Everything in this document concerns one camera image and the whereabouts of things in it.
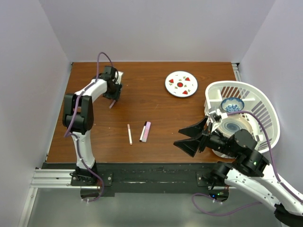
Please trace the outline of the pink pen red tip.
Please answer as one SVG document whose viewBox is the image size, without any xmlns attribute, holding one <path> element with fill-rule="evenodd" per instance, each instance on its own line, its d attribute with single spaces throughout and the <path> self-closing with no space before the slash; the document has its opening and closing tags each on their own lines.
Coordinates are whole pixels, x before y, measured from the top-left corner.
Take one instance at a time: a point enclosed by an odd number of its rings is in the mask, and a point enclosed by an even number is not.
<svg viewBox="0 0 303 227">
<path fill-rule="evenodd" d="M 112 102 L 111 105 L 109 106 L 109 109 L 111 109 L 111 108 L 114 106 L 115 103 L 116 103 L 116 100 L 113 100 L 113 102 Z"/>
</svg>

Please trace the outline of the white pen peach tip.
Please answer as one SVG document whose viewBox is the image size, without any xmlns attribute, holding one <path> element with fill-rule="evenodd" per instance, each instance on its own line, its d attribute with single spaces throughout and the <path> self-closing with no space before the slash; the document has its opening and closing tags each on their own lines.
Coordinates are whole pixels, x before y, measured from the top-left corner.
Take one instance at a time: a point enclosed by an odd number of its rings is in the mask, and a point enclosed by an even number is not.
<svg viewBox="0 0 303 227">
<path fill-rule="evenodd" d="M 133 144 L 133 140 L 132 140 L 132 134 L 131 134 L 130 124 L 127 124 L 127 131 L 128 131 L 129 144 L 132 145 Z"/>
</svg>

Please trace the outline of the pink highlighter pen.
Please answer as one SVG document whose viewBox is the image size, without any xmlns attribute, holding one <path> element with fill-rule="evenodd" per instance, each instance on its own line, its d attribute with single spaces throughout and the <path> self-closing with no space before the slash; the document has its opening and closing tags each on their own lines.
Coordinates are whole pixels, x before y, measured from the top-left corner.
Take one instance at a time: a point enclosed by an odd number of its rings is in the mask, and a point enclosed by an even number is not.
<svg viewBox="0 0 303 227">
<path fill-rule="evenodd" d="M 142 142 L 147 142 L 149 131 L 150 131 L 150 127 L 151 127 L 151 122 L 147 122 L 145 130 L 144 130 L 144 135 L 143 135 Z"/>
</svg>

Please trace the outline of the white pen black tip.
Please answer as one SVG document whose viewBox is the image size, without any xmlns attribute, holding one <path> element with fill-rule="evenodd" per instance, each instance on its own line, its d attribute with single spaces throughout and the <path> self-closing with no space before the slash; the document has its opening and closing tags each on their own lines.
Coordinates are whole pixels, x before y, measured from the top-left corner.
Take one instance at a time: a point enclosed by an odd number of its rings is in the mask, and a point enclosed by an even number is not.
<svg viewBox="0 0 303 227">
<path fill-rule="evenodd" d="M 143 136 L 144 136 L 144 132 L 145 132 L 145 128 L 146 126 L 143 127 L 142 133 L 140 135 L 139 141 L 142 142 Z"/>
</svg>

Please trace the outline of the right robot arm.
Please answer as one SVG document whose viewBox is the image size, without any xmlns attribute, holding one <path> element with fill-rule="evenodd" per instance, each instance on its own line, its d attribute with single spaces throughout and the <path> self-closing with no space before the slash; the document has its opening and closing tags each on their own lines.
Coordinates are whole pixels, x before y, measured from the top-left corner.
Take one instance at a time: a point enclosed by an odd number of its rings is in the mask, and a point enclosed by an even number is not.
<svg viewBox="0 0 303 227">
<path fill-rule="evenodd" d="M 303 195 L 282 182 L 269 160 L 255 147 L 257 142 L 246 129 L 239 129 L 229 138 L 220 131 L 213 130 L 212 123 L 202 121 L 180 129 L 179 133 L 188 139 L 177 140 L 173 144 L 189 156 L 205 148 L 224 153 L 234 161 L 231 164 L 217 162 L 206 178 L 212 185 L 226 184 L 235 187 L 274 212 L 275 217 L 289 227 L 303 225 Z"/>
</svg>

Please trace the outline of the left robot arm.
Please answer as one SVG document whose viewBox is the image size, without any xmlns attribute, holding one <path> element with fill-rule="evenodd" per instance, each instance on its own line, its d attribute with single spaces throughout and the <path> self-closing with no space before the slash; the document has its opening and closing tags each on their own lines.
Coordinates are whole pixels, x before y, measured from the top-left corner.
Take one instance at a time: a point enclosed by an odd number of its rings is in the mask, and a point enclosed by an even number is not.
<svg viewBox="0 0 303 227">
<path fill-rule="evenodd" d="M 105 66 L 103 72 L 93 77 L 83 89 L 64 96 L 62 123 L 66 127 L 64 137 L 71 136 L 75 147 L 77 162 L 71 173 L 75 181 L 95 185 L 100 180 L 90 141 L 94 125 L 93 103 L 100 96 L 118 101 L 122 75 L 115 67 Z"/>
</svg>

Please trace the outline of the beige plate in rack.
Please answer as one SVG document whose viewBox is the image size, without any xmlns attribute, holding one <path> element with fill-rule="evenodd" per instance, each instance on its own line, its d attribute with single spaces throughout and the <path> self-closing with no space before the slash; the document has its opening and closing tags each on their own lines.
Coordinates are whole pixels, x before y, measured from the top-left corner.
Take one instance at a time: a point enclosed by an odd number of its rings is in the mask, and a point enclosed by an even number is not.
<svg viewBox="0 0 303 227">
<path fill-rule="evenodd" d="M 222 120 L 217 130 L 225 137 L 229 138 L 237 131 L 244 129 L 252 133 L 252 126 L 241 115 L 232 115 Z"/>
</svg>

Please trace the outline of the blue white bowl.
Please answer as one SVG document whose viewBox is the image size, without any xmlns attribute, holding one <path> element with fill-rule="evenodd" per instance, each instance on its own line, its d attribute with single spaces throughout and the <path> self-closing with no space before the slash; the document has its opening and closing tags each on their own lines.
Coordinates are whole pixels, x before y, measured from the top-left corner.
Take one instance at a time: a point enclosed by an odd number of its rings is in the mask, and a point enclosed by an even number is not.
<svg viewBox="0 0 303 227">
<path fill-rule="evenodd" d="M 244 102 L 237 97 L 229 97 L 221 102 L 221 108 L 227 113 L 241 111 L 244 108 Z"/>
</svg>

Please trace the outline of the white strawberry pattern plate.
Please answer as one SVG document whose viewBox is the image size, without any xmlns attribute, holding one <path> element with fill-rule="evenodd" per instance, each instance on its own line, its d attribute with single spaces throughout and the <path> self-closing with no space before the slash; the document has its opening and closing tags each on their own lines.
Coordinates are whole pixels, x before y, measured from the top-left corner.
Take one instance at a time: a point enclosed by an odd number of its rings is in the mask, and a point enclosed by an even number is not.
<svg viewBox="0 0 303 227">
<path fill-rule="evenodd" d="M 175 71 L 166 77 L 165 88 L 175 97 L 190 97 L 197 91 L 198 81 L 189 72 Z"/>
</svg>

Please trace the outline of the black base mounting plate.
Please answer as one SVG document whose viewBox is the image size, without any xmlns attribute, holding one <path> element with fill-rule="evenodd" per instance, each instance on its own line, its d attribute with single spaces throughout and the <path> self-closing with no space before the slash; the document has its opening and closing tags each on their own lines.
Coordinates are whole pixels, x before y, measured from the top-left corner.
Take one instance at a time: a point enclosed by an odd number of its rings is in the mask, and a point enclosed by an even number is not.
<svg viewBox="0 0 303 227">
<path fill-rule="evenodd" d="M 70 175 L 71 186 L 80 186 L 84 199 L 117 193 L 215 193 L 225 188 L 216 169 L 216 163 L 107 163 L 94 165 L 93 174 L 76 168 Z"/>
</svg>

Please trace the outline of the aluminium frame rail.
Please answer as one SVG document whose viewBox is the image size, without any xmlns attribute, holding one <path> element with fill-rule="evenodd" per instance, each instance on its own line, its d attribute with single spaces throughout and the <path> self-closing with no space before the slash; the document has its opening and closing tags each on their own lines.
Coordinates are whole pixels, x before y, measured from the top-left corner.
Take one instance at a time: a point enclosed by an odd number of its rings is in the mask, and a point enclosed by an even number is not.
<svg viewBox="0 0 303 227">
<path fill-rule="evenodd" d="M 239 62 L 237 62 L 237 63 L 232 62 L 232 69 L 233 69 L 236 81 L 242 82 L 240 71 L 239 71 L 239 64 L 240 64 Z"/>
</svg>

